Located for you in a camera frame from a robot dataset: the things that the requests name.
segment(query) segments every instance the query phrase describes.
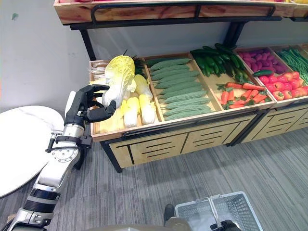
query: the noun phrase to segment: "gray plastic basket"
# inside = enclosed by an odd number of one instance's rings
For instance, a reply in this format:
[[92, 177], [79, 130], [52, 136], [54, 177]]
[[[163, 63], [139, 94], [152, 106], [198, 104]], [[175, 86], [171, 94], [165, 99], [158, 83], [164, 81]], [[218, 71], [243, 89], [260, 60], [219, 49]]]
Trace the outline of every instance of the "gray plastic basket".
[[242, 231], [263, 231], [244, 192], [224, 195], [176, 205], [176, 216], [184, 218], [193, 231], [211, 231], [210, 226], [232, 220]]

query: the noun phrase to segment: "metal shelf leg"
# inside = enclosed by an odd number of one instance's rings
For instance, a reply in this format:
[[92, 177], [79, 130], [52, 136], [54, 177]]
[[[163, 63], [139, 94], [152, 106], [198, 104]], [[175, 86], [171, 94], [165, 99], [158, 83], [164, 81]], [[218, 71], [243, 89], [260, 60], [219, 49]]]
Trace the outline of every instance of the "metal shelf leg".
[[228, 29], [228, 32], [226, 34], [223, 44], [227, 47], [234, 47], [246, 23], [247, 22], [230, 23], [230, 26], [229, 26], [229, 29]]
[[94, 54], [94, 50], [93, 50], [93, 47], [92, 47], [92, 44], [91, 44], [91, 40], [90, 40], [88, 31], [87, 30], [79, 30], [79, 31], [81, 32], [81, 36], [82, 36], [83, 42], [85, 43], [85, 46], [87, 48], [87, 52], [88, 52], [90, 60], [95, 61], [96, 57], [95, 57], [95, 54]]

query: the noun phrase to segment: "basket handle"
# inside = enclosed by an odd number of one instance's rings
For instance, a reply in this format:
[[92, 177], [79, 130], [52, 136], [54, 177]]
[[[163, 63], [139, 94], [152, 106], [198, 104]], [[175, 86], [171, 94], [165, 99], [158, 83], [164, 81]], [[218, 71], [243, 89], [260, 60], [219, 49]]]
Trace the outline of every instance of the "basket handle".
[[214, 206], [214, 203], [212, 201], [212, 197], [207, 197], [207, 200], [211, 206], [211, 210], [212, 210], [212, 213], [213, 213], [213, 216], [215, 218], [215, 221], [216, 221], [216, 224], [217, 224], [217, 228], [221, 227], [221, 222], [219, 220], [219, 217], [218, 217], [218, 213], [217, 213], [217, 210]]

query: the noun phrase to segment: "upper wooden shelf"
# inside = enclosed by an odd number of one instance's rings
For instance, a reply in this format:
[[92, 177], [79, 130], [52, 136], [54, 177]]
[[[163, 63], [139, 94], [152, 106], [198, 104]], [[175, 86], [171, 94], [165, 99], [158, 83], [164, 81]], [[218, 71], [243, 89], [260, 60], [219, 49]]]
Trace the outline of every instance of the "upper wooden shelf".
[[138, 26], [140, 21], [148, 21], [148, 25], [150, 22], [151, 25], [164, 24], [162, 21], [165, 24], [274, 21], [281, 20], [279, 17], [308, 15], [306, 4], [250, 0], [105, 0], [66, 3], [55, 0], [54, 7], [64, 25], [103, 24], [102, 27]]

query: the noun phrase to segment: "carrot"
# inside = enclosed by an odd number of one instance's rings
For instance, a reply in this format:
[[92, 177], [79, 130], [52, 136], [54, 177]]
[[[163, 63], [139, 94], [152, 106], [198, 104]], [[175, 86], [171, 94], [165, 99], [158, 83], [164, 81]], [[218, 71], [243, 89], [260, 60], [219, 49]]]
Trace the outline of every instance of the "carrot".
[[238, 107], [244, 107], [244, 105], [230, 105], [229, 108], [233, 109], [233, 108], [238, 108]]
[[223, 102], [223, 104], [227, 104], [228, 96], [229, 96], [229, 93], [227, 91], [224, 91], [221, 94], [221, 101]]
[[251, 83], [244, 83], [243, 84], [244, 89], [252, 89], [252, 90], [265, 90], [265, 87], [257, 86]]
[[238, 100], [238, 101], [233, 101], [232, 105], [244, 105], [245, 101], [244, 100]]
[[233, 100], [234, 100], [234, 91], [231, 90], [229, 91], [228, 101], [233, 101]]
[[256, 95], [258, 95], [259, 91], [258, 90], [252, 90], [249, 96], [247, 97], [248, 100], [254, 98]]
[[241, 95], [241, 97], [245, 97], [247, 99], [251, 92], [252, 90], [248, 90], [243, 95]]
[[253, 100], [255, 103], [259, 103], [260, 101], [265, 100], [266, 97], [267, 97], [267, 95], [258, 94], [258, 95], [256, 95], [252, 100]]
[[227, 88], [238, 88], [238, 89], [243, 88], [241, 84], [232, 83], [232, 82], [228, 82], [228, 83], [226, 84], [226, 87], [227, 87]]

